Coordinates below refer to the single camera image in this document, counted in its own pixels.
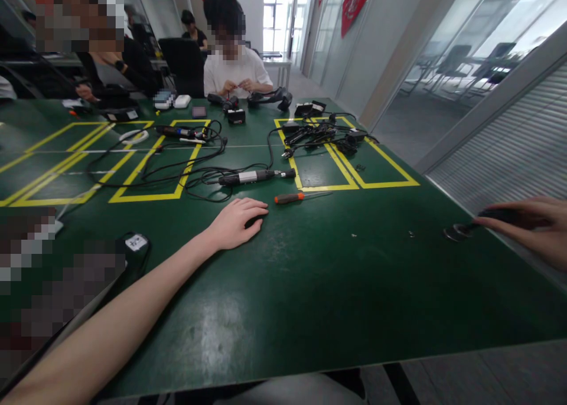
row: orange screwdriver handle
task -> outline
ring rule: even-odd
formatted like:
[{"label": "orange screwdriver handle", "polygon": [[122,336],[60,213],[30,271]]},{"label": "orange screwdriver handle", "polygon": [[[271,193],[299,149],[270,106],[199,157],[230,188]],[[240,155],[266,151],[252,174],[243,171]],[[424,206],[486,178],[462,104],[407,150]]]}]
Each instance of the orange screwdriver handle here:
[{"label": "orange screwdriver handle", "polygon": [[275,198],[276,204],[287,204],[293,203],[294,201],[303,200],[305,198],[305,194],[300,192],[299,194],[282,194]]}]

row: hand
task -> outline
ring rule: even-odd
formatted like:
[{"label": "hand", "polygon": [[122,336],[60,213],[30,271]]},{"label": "hand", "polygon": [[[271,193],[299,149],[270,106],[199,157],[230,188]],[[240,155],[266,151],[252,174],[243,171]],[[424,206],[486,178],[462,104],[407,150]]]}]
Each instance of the hand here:
[{"label": "hand", "polygon": [[258,83],[255,82],[255,81],[251,81],[251,79],[246,79],[246,80],[243,80],[242,82],[240,82],[238,87],[241,87],[242,89],[244,89],[247,92],[253,92],[256,89],[258,89]]},{"label": "hand", "polygon": [[266,207],[268,205],[261,201],[237,198],[222,209],[211,226],[203,232],[203,236],[215,252],[235,249],[260,232],[262,219],[258,219],[248,229],[245,229],[245,225],[256,216],[268,214]]},{"label": "hand", "polygon": [[[547,263],[567,272],[567,201],[550,197],[494,204],[489,208],[509,208],[520,212],[516,225],[492,218],[476,218],[475,223],[517,241],[540,255]],[[531,231],[546,227],[546,230]]]},{"label": "hand", "polygon": [[231,80],[224,82],[223,93],[221,95],[226,95],[231,93],[234,89],[238,88],[238,85]]},{"label": "hand", "polygon": [[85,84],[80,84],[79,86],[77,86],[77,88],[75,88],[75,91],[77,92],[77,95],[79,95],[85,101],[88,101],[90,103],[96,103],[98,101],[93,95],[93,90]]}]

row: wristwatch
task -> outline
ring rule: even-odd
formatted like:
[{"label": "wristwatch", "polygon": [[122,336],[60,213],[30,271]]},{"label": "wristwatch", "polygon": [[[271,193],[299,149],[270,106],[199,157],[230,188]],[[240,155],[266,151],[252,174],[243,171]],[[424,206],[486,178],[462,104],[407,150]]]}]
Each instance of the wristwatch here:
[{"label": "wristwatch", "polygon": [[116,67],[116,69],[118,71],[120,71],[122,74],[124,74],[124,68],[126,67],[126,64],[124,63],[124,61],[118,60],[117,62],[114,63],[114,66]]}]

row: black hair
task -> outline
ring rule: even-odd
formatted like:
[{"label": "black hair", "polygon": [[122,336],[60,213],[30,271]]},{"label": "black hair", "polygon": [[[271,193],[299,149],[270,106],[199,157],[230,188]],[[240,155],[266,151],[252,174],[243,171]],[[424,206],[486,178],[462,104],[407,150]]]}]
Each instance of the black hair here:
[{"label": "black hair", "polygon": [[186,25],[193,24],[195,22],[195,16],[188,9],[184,9],[181,13],[181,22]]},{"label": "black hair", "polygon": [[29,21],[29,20],[36,20],[37,18],[35,17],[35,14],[33,12],[30,11],[22,11],[22,17],[24,17],[24,20]]},{"label": "black hair", "polygon": [[213,33],[223,27],[231,36],[244,36],[246,20],[237,0],[205,0],[205,17]]}]

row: electric screwdriver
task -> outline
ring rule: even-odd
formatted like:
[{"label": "electric screwdriver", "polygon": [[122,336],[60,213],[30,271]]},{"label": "electric screwdriver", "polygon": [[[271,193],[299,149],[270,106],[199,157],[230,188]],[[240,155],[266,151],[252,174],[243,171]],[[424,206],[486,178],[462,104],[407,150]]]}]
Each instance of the electric screwdriver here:
[{"label": "electric screwdriver", "polygon": [[219,184],[224,187],[235,187],[242,184],[250,184],[252,182],[267,181],[275,176],[281,178],[295,178],[295,169],[291,169],[286,172],[282,171],[253,171],[253,172],[243,172],[235,175],[227,175],[219,178]]}]

